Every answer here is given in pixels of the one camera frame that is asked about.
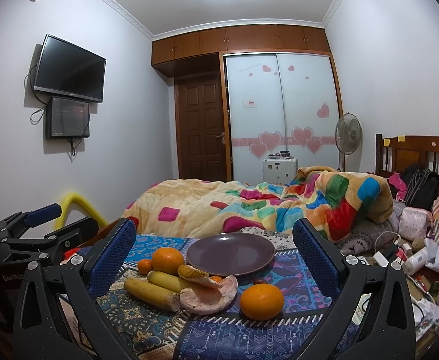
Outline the small tangerine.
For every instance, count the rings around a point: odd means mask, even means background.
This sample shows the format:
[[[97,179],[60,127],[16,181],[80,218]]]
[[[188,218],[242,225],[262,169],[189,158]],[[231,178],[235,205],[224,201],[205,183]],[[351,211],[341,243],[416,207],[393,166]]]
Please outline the small tangerine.
[[[152,260],[148,258],[143,258],[136,264],[137,271],[141,275],[148,275],[149,272],[153,270]]]
[[[220,283],[223,280],[222,277],[217,276],[217,275],[211,275],[209,278],[216,283]]]

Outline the large orange with sticker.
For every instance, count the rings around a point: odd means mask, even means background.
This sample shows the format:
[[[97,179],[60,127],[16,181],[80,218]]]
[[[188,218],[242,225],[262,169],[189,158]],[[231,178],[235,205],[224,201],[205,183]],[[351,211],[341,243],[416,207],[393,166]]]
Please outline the large orange with sticker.
[[[153,252],[151,264],[155,271],[177,275],[178,268],[184,264],[184,256],[174,248],[162,247]]]

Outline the yellow sugarcane piece front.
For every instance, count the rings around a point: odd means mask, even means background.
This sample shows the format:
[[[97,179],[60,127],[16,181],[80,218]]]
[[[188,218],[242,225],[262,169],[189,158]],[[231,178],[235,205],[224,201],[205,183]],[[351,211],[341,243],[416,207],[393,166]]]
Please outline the yellow sugarcane piece front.
[[[124,282],[124,289],[130,295],[147,302],[159,309],[177,312],[180,309],[179,295],[145,280],[129,277]]]

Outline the yellow sugarcane piece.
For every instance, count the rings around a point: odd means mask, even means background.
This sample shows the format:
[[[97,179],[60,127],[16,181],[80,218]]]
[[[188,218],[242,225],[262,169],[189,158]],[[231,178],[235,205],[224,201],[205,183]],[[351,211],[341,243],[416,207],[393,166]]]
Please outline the yellow sugarcane piece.
[[[180,309],[179,295],[145,280],[129,277],[124,282],[124,289],[130,295],[147,302],[159,309],[177,312]]]
[[[150,271],[147,275],[147,280],[151,284],[155,284],[176,293],[180,293],[183,289],[190,289],[193,287],[192,282],[162,271]]]

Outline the yellow sugarcane piece back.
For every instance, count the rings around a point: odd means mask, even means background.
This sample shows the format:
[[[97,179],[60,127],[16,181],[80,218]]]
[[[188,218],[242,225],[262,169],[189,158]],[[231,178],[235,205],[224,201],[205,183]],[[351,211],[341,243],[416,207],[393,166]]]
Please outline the yellow sugarcane piece back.
[[[151,284],[155,284],[176,293],[180,293],[183,289],[190,289],[193,287],[192,282],[162,271],[150,271],[147,275],[147,280]]]

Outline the dark red jujube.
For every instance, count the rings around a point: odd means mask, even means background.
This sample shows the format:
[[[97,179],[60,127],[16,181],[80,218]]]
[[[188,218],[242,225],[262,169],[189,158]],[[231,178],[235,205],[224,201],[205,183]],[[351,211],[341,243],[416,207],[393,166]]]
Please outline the dark red jujube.
[[[256,285],[256,284],[268,284],[268,282],[267,282],[267,280],[265,280],[265,279],[263,279],[263,278],[256,278],[256,279],[254,279],[254,285]]]

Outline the white bottle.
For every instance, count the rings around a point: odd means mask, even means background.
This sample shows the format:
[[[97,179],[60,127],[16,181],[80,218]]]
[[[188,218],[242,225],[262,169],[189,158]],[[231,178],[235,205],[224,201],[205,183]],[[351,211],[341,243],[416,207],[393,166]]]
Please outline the white bottle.
[[[415,275],[426,264],[428,248],[425,246],[404,262],[402,269],[407,275]]]

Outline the pink white pouch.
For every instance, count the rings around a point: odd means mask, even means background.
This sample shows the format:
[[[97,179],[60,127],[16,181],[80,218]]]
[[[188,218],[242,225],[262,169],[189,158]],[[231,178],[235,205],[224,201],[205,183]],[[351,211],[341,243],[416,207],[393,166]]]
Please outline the pink white pouch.
[[[401,212],[398,233],[401,237],[413,241],[426,237],[433,226],[432,213],[424,209],[407,206]]]

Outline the blue patterned bed cloth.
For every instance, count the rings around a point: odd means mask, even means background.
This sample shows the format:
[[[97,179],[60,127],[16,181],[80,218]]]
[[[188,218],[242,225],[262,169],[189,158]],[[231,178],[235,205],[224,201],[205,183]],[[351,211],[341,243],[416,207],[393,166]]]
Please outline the blue patterned bed cloth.
[[[274,319],[250,320],[240,303],[219,314],[196,315],[185,310],[161,310],[130,295],[126,278],[139,278],[136,264],[153,251],[171,247],[182,253],[193,238],[139,235],[116,281],[97,298],[120,338],[139,359],[291,359],[325,316],[331,304],[314,282],[291,236],[258,232],[275,247],[275,257],[263,269],[238,279],[243,293],[263,278],[283,292],[284,307]]]

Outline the black striped bag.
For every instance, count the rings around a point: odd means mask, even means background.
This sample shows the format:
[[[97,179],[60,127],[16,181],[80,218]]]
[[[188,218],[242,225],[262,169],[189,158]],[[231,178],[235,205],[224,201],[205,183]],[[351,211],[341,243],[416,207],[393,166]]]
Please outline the black striped bag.
[[[418,164],[410,165],[401,175],[407,186],[406,206],[431,211],[439,196],[439,174]]]

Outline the wooden headboard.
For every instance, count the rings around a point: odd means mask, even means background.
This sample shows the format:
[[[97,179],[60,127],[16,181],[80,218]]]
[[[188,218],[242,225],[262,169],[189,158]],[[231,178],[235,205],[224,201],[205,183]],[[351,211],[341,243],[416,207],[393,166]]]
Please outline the wooden headboard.
[[[403,173],[417,164],[439,174],[439,136],[395,136],[376,134],[376,170],[388,178],[394,172]]]

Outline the white appliance box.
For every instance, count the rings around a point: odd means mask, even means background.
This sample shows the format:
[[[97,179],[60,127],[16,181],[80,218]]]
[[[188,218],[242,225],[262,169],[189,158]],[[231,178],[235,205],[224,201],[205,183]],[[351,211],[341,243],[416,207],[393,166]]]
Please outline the white appliance box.
[[[263,160],[264,182],[274,185],[288,185],[296,174],[296,158],[265,158]]]

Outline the brown wooden door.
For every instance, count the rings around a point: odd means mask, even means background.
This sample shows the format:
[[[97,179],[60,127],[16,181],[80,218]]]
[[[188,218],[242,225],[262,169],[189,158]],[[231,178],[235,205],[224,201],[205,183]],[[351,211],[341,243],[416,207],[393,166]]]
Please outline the brown wooden door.
[[[176,80],[176,141],[181,179],[227,179],[224,110],[218,75]]]

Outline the white sliding wardrobe with hearts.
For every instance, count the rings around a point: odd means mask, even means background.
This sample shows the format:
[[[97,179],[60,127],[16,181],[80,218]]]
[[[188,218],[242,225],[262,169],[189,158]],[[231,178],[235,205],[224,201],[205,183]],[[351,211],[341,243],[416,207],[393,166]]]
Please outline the white sliding wardrobe with hearts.
[[[263,182],[265,158],[296,158],[297,169],[337,167],[340,112],[330,57],[232,55],[224,63],[234,180]]]

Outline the large wall television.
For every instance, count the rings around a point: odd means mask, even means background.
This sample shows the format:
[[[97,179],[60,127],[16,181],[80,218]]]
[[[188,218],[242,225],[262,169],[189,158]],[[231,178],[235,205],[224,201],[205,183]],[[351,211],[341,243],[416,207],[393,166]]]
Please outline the large wall television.
[[[103,102],[106,59],[47,34],[32,88],[88,102]]]

